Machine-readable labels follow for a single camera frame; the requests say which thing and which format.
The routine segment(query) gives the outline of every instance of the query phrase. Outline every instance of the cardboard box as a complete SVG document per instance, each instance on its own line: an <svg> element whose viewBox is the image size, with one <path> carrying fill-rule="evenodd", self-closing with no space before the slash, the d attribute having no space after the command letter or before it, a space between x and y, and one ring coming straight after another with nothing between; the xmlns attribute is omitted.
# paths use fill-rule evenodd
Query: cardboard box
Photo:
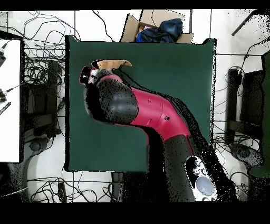
<svg viewBox="0 0 270 224"><path fill-rule="evenodd" d="M169 10L154 10L154 12L153 10L142 10L138 21L131 14L128 14L120 42L135 42L140 26L158 28L163 21L172 20L173 18L180 18L184 21L185 16ZM183 33L178 38L177 43L191 43L192 38L193 33Z"/></svg>

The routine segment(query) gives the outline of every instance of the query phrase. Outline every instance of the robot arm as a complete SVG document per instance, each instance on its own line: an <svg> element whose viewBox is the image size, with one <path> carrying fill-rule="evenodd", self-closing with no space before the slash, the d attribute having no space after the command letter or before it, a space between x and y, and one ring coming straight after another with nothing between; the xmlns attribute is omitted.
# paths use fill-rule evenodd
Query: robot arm
<svg viewBox="0 0 270 224"><path fill-rule="evenodd" d="M123 83L109 70L91 79L82 70L85 100L92 117L100 122L153 128L163 142L163 158L170 201L213 201L216 189L196 150L188 126L172 103L159 95Z"/></svg>

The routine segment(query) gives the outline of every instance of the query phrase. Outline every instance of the blue cloth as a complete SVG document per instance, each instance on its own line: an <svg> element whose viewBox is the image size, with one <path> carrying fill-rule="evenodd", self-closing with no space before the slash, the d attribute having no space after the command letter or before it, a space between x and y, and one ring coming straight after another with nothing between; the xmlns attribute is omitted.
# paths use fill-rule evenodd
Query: blue cloth
<svg viewBox="0 0 270 224"><path fill-rule="evenodd" d="M142 43L143 42L143 38L141 36L141 33L138 34L137 38L136 38L136 42L137 43Z"/></svg>
<svg viewBox="0 0 270 224"><path fill-rule="evenodd" d="M182 35L182 20L174 18L172 20L163 21L158 29L145 29L140 34L142 42L148 43L176 43L177 39Z"/></svg>

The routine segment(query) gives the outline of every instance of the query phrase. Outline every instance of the black cable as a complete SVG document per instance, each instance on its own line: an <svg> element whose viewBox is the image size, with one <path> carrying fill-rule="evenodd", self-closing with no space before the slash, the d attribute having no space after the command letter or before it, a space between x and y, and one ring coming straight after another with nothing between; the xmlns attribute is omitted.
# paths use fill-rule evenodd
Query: black cable
<svg viewBox="0 0 270 224"><path fill-rule="evenodd" d="M110 190L109 190L109 189L110 189L110 186L111 186L112 184L113 184L113 183L110 183L108 187L105 187L105 186L104 186L104 187L102 188L102 191L103 191L104 195L101 196L101 197L97 200L97 202L99 202L100 199L102 199L102 198L105 197L105 196L107 196L107 197L109 197L109 198L111 198L111 199L117 200L115 197L112 197L111 194L110 194Z"/></svg>
<svg viewBox="0 0 270 224"><path fill-rule="evenodd" d="M111 39L112 42L115 42L115 41L112 39L112 37L108 35L108 33L107 33L107 28L106 28L106 24L105 24L105 21L103 20L103 18L101 18L94 10L92 10L92 12L93 12L98 18L100 18L100 19L102 20L102 22L104 23L104 26L105 26L105 33L106 33L106 35Z"/></svg>
<svg viewBox="0 0 270 224"><path fill-rule="evenodd" d="M151 19L152 19L152 21L153 21L153 24L156 26L156 24L155 24L155 22L154 22L154 20L153 20L153 13L154 13L154 10L152 11Z"/></svg>
<svg viewBox="0 0 270 224"><path fill-rule="evenodd" d="M53 138L53 141L54 141L54 138ZM51 148L53 146L53 141L52 141L52 144L49 148ZM48 150L49 148L46 148L45 150Z"/></svg>
<svg viewBox="0 0 270 224"><path fill-rule="evenodd" d="M228 173L228 171L223 167L223 170L226 172L226 174L227 174L227 177L229 178L229 173Z"/></svg>
<svg viewBox="0 0 270 224"><path fill-rule="evenodd" d="M50 187L50 190L49 190L49 189L44 189L44 188L47 187L47 186L51 186L52 183L59 182L59 181L62 181L62 182L64 182L66 185L72 187L72 190L73 190L72 195L74 195L74 194L79 194L79 196L83 196L83 198L84 198L87 202L90 202L90 201L84 196L84 194L83 194L84 192L90 191L90 192L92 192L92 193L95 195L96 200L97 200L97 194L96 194L93 190L80 191L78 188L76 188L76 187L74 187L74 186L68 184L63 178L57 178L57 177L50 177L50 178L56 178L56 180L54 180L54 181L46 181L46 182L45 182L45 183L44 183L44 184L43 184L43 185L42 185L42 186L41 186L41 187L40 187L40 188L39 188L32 196L31 196L31 201L32 201L32 202L33 202L33 200L34 200L34 198L36 197L37 194L39 194L39 193L45 194L44 191L48 191L48 192L50 192L51 195L52 195L52 197L51 197L50 199L52 199L52 200L54 201L54 203L55 203L54 196L56 196L56 195L59 196L58 193L53 192L53 189L52 189L51 187Z"/></svg>
<svg viewBox="0 0 270 224"><path fill-rule="evenodd" d="M247 53L246 53L246 55L244 56L244 61L243 61L243 64L242 64L242 66L241 66L241 69L242 69L243 66L244 66L245 60L248 58L248 53L249 53L250 49L251 49L252 47L254 47L254 46L258 45L258 44L261 44L261 43L263 43L263 42L265 42L265 41L268 41L268 40L270 40L270 36L267 37L267 38L265 38L265 39L263 39L262 41L260 41L260 42L258 42L258 43L253 44L252 46L250 46L250 47L248 48Z"/></svg>
<svg viewBox="0 0 270 224"><path fill-rule="evenodd" d="M78 181L78 189L79 189L79 191L81 191L81 189L80 189L80 187L79 187L79 183L80 183L80 180L82 179L82 174L81 174L81 176L80 176L80 178L79 178L79 181Z"/></svg>
<svg viewBox="0 0 270 224"><path fill-rule="evenodd" d="M60 130L60 132L61 132L61 134L64 136L64 138L65 138L65 135L63 134L63 132L62 132L62 130L61 130L61 128L60 128L60 124L59 124L59 120L57 119L57 123L58 123L58 127L59 127L59 130Z"/></svg>
<svg viewBox="0 0 270 224"><path fill-rule="evenodd" d="M246 173L241 172L241 171L237 171L237 172L234 172L234 173L232 173L232 174L230 175L230 180L232 179L233 175L235 175L235 174L237 174L237 173L240 173L240 174L242 174L242 175L245 175L247 178L249 178L249 176L248 176Z"/></svg>
<svg viewBox="0 0 270 224"><path fill-rule="evenodd" d="M5 49L6 48L6 46L7 46L7 44L10 42L11 40L9 40L9 41L7 41L0 49Z"/></svg>
<svg viewBox="0 0 270 224"><path fill-rule="evenodd" d="M59 92L61 91L61 88L63 87L64 81L65 81L65 80L64 81L62 80L62 77L64 76L64 75L62 75L62 72L65 70L65 64L64 64L64 62L65 62L65 58L64 58L64 56L65 56L65 54L64 54L65 53L65 49L63 47L65 44L64 43L61 43L61 41L63 40L64 34L61 33L61 32L59 32L59 30L53 30L53 31L50 31L48 33L47 37L45 38L45 41L35 40L34 38L36 37L36 35L40 31L40 29L45 24L60 23L64 27L64 33L66 31L66 27L63 24L69 26L71 29L73 29L73 27L71 27L70 25L68 25L63 20L57 18L56 16L41 14L38 11L36 11L32 15L36 15L36 16L34 18L31 18L30 20L28 20L28 21L26 21L24 23L23 33L19 32L17 29L15 29L13 27L10 27L9 28L10 30L15 31L18 34L20 34L23 37L23 39L32 41L35 44L35 46L38 46L40 48L40 49L35 49L34 50L34 49L30 48L27 45L27 43L25 42L25 46L26 46L26 48L25 48L25 78L26 79L29 79L27 82L32 81L32 80L35 80L35 84L36 85L43 85L45 88L47 88L47 91L46 92L47 92L47 95L48 96L52 96L53 95L53 93L51 91L49 91L50 88L51 87L58 86L59 87L59 91L57 90L57 92L55 93L55 95L56 95L57 98L60 98L61 99L61 97L59 96ZM34 21L37 18L45 18L45 17L42 17L41 15L43 15L43 16L50 16L50 17L56 18L57 21L46 21L46 22L43 22L40 25L40 27L37 29L37 31L34 34L34 36L32 36L31 38L26 37L26 35L25 35L25 29L26 29L27 25L29 25L32 21ZM61 39L58 41L58 43L52 43L52 42L48 42L47 41L48 38L49 38L49 36L53 32L54 33L60 33L61 34ZM54 74L57 77L57 84L56 85L49 85L48 84L48 79L47 79L48 73L49 73L48 64L49 64L49 61L51 61L51 60L54 60L54 61L56 61L58 63L58 68L59 69L58 69L57 73ZM48 197L47 197L47 195L45 194L44 191L50 192L51 193L51 196L52 196L51 199L53 200L53 202L55 202L54 201L54 196L57 195L57 193L54 193L53 192L50 183L49 183L50 190L48 190L48 189L45 190L44 187L47 186L46 183L45 183L45 185L42 188L39 188L38 191L41 189L40 192L45 195L48 203L49 203L50 199L48 199Z"/></svg>
<svg viewBox="0 0 270 224"><path fill-rule="evenodd" d="M227 87L228 87L228 82L227 82L227 80L226 80L226 77L227 77L227 75L229 74L229 70L232 69L232 68L240 69L240 72L241 72L241 73L243 73L243 74L245 73L245 71L244 71L240 66L231 66L231 67L228 69L228 72L224 75L224 80L226 81L227 86L226 86L225 88L223 88L223 89L215 90L215 92L220 92L220 91L222 91L222 90L227 89Z"/></svg>
<svg viewBox="0 0 270 224"><path fill-rule="evenodd" d="M110 195L111 198L117 200L117 198L115 198L115 196L112 195L111 191L110 191L110 186L112 185L113 183L110 183L109 186L108 186L108 193Z"/></svg>
<svg viewBox="0 0 270 224"><path fill-rule="evenodd" d="M62 168L62 171L61 171L61 178L63 178L63 170L64 170L64 167Z"/></svg>
<svg viewBox="0 0 270 224"><path fill-rule="evenodd" d="M74 202L74 172L72 172L72 203L73 202Z"/></svg>
<svg viewBox="0 0 270 224"><path fill-rule="evenodd" d="M20 85L18 85L18 86L15 86L15 87L13 87L13 88L10 88L10 89L6 90L5 92L8 93L8 92L12 91L13 89L15 89L15 88L17 88L17 87L19 87L19 86L22 86L22 85L27 84L27 83L30 82L30 81L38 81L38 79L30 79L30 80L28 80L27 82L24 82L24 83L22 83L22 84L20 84Z"/></svg>
<svg viewBox="0 0 270 224"><path fill-rule="evenodd" d="M237 193L236 193L236 195L238 195L239 196L239 187L236 185L236 183L234 182L234 187L237 189Z"/></svg>

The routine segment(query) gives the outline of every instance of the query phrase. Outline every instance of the green mat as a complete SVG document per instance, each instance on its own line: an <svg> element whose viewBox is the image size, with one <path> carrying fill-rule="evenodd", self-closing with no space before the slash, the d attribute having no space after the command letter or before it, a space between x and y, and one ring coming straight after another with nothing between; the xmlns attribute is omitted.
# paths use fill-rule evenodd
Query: green mat
<svg viewBox="0 0 270 224"><path fill-rule="evenodd" d="M262 64L263 71L265 72L265 79L262 83L264 93L262 120L262 152L264 164L262 166L252 168L250 170L250 174L257 178L270 178L270 51L262 56Z"/></svg>
<svg viewBox="0 0 270 224"><path fill-rule="evenodd" d="M87 116L79 75L84 66L98 59L129 60L132 67L122 70L148 89L181 99L196 118L204 138L210 141L214 39L204 44L138 44L77 42L69 36L69 45L69 171L147 170L143 131L100 124Z"/></svg>

